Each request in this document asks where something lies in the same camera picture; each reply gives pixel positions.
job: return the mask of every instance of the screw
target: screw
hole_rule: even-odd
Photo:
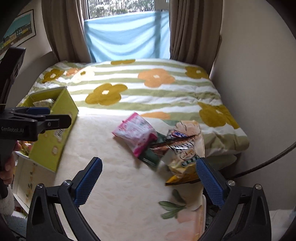
[[[37,189],[41,189],[41,188],[43,188],[43,184],[42,183],[37,184]]]
[[[233,180],[229,180],[229,181],[227,182],[227,184],[228,184],[229,186],[235,186],[235,181],[233,181]]]
[[[69,186],[71,184],[71,180],[65,180],[64,182],[63,182],[63,185],[64,186]]]
[[[261,190],[262,189],[262,186],[260,184],[256,184],[255,185],[255,188],[258,189],[258,190]]]

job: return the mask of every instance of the finger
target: finger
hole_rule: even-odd
[[[9,185],[9,184],[12,183],[12,181],[13,181],[13,178],[10,178],[10,179],[7,179],[7,180],[3,180],[3,183],[4,183],[5,185]]]
[[[22,146],[21,146],[20,143],[18,143],[18,141],[17,141],[13,150],[14,150],[14,151],[20,151],[21,149],[22,149]]]
[[[15,158],[13,155],[10,156],[10,158],[5,163],[5,170],[9,171],[10,169],[15,167]]]
[[[0,178],[2,180],[8,180],[8,179],[11,179],[13,178],[13,169],[11,169],[10,171],[1,171],[0,172]]]

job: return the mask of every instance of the picture frame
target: picture frame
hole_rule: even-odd
[[[17,16],[0,41],[0,60],[10,46],[19,46],[36,36],[34,10],[29,10]]]

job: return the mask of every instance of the blue fabric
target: blue fabric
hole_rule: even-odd
[[[170,58],[168,12],[127,13],[86,20],[85,39],[93,62]]]

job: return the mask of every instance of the green box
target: green box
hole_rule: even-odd
[[[33,102],[45,99],[54,100],[50,114],[71,116],[72,123],[70,127],[68,129],[51,130],[46,131],[44,134],[39,134],[38,141],[34,143],[29,156],[24,155],[22,152],[16,153],[19,156],[56,172],[67,138],[75,123],[78,109],[66,87],[58,87],[33,93],[27,96],[24,102],[19,106],[33,107]]]

